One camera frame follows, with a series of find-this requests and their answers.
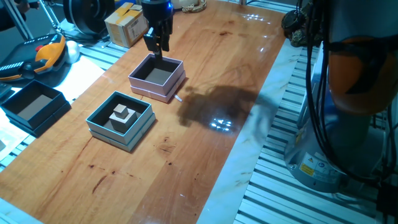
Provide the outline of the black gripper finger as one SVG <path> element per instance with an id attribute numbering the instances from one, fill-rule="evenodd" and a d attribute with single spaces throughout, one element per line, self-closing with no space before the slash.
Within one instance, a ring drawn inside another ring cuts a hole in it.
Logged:
<path id="1" fill-rule="evenodd" d="M 153 27 L 150 27 L 144 34 L 144 41 L 149 51 L 153 52 L 157 60 L 162 60 L 162 37 L 156 33 Z"/>
<path id="2" fill-rule="evenodd" d="M 161 22 L 161 48 L 168 52 L 170 35 L 173 32 L 173 19 L 167 19 Z"/>

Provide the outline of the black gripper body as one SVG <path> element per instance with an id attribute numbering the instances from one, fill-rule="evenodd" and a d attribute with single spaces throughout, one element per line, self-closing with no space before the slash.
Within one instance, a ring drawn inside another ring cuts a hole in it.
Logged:
<path id="1" fill-rule="evenodd" d="M 173 16 L 173 5 L 170 0 L 142 0 L 141 6 L 150 27 L 158 26 Z"/>

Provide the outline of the person hand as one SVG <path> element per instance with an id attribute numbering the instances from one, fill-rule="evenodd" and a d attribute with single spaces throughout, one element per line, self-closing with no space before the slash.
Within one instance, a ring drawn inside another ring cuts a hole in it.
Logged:
<path id="1" fill-rule="evenodd" d="M 17 10 L 21 13 L 21 14 L 25 14 L 29 9 L 30 9 L 30 5 L 28 2 L 15 2 Z"/>

